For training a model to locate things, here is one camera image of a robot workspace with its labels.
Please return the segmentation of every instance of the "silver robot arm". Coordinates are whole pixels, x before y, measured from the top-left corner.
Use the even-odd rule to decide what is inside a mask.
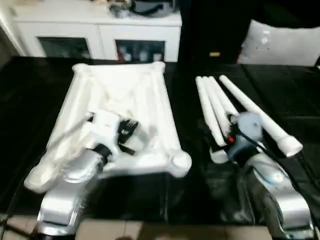
[[[273,239],[315,239],[309,206],[279,164],[259,153],[245,164],[242,177]]]
[[[36,231],[43,236],[74,236],[83,219],[87,200],[99,184],[99,174],[111,151],[98,144],[70,161],[62,177],[44,196]]]

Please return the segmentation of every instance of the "black tabletop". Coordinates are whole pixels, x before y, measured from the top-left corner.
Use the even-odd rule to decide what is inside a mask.
[[[16,187],[45,149],[73,78],[76,63],[114,64],[106,60],[16,57],[0,72],[2,167],[0,211],[5,212]],[[287,132],[303,151],[285,159],[270,137],[266,144],[282,159],[320,219],[320,72],[316,67],[210,65],[198,72],[167,63],[164,74],[172,113],[184,151],[192,157],[185,178],[169,174],[117,177],[103,185],[90,216],[177,224],[260,224],[236,186],[239,167],[216,165],[198,126],[203,121],[195,76],[228,76]],[[238,110],[243,108],[229,96]],[[36,215],[42,195],[25,188],[15,214]]]

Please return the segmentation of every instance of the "white styrofoam tray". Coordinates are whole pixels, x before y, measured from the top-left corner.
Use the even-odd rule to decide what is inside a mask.
[[[30,172],[25,186],[36,192],[49,188],[66,159],[71,159],[86,146],[90,124],[85,123],[57,146],[50,147],[89,113],[103,109],[139,121],[147,132],[156,129],[153,148],[182,151],[163,77],[164,69],[163,62],[73,66],[74,77],[48,141],[49,151]]]

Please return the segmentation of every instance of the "white plastic rod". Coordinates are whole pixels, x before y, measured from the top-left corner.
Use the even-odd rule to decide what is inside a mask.
[[[205,85],[206,94],[208,95],[209,100],[211,102],[211,107],[213,108],[214,114],[221,128],[221,132],[225,137],[227,137],[229,134],[230,122],[227,118],[227,113],[223,105],[221,104],[218,95],[215,92],[215,89],[211,84],[212,79],[212,76],[210,78],[204,76],[202,78],[202,81]]]
[[[287,157],[294,156],[303,148],[303,145],[294,137],[286,133],[275,121],[261,110],[249,97],[236,87],[226,76],[221,75],[220,81],[233,96],[250,112],[261,116],[263,128],[275,140],[279,149]]]
[[[150,78],[152,79],[156,102],[157,129],[161,135],[162,144],[166,149],[178,150],[181,146],[162,73],[153,72],[150,74]]]
[[[202,107],[204,120],[210,128],[212,136],[213,136],[216,144],[218,144],[218,146],[220,146],[220,147],[225,146],[227,144],[226,144],[224,137],[220,131],[217,118],[214,114],[214,110],[211,106],[209,97],[207,96],[205,86],[203,85],[203,79],[200,76],[197,76],[195,78],[195,82],[196,82],[196,86],[198,88],[198,93],[199,93],[199,98],[200,98],[200,103],[201,103],[201,107]]]
[[[234,116],[238,116],[239,112],[235,108],[235,106],[232,104],[232,102],[229,100],[225,92],[222,90],[222,88],[217,83],[216,79],[213,76],[209,77],[210,83],[213,86],[215,94],[218,96],[225,112],[227,114],[232,114]]]

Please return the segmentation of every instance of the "cabinet door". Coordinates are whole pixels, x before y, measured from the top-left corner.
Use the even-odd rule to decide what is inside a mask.
[[[18,25],[31,56],[104,59],[96,25],[32,22]]]
[[[120,61],[178,60],[180,27],[100,25],[106,59]]]

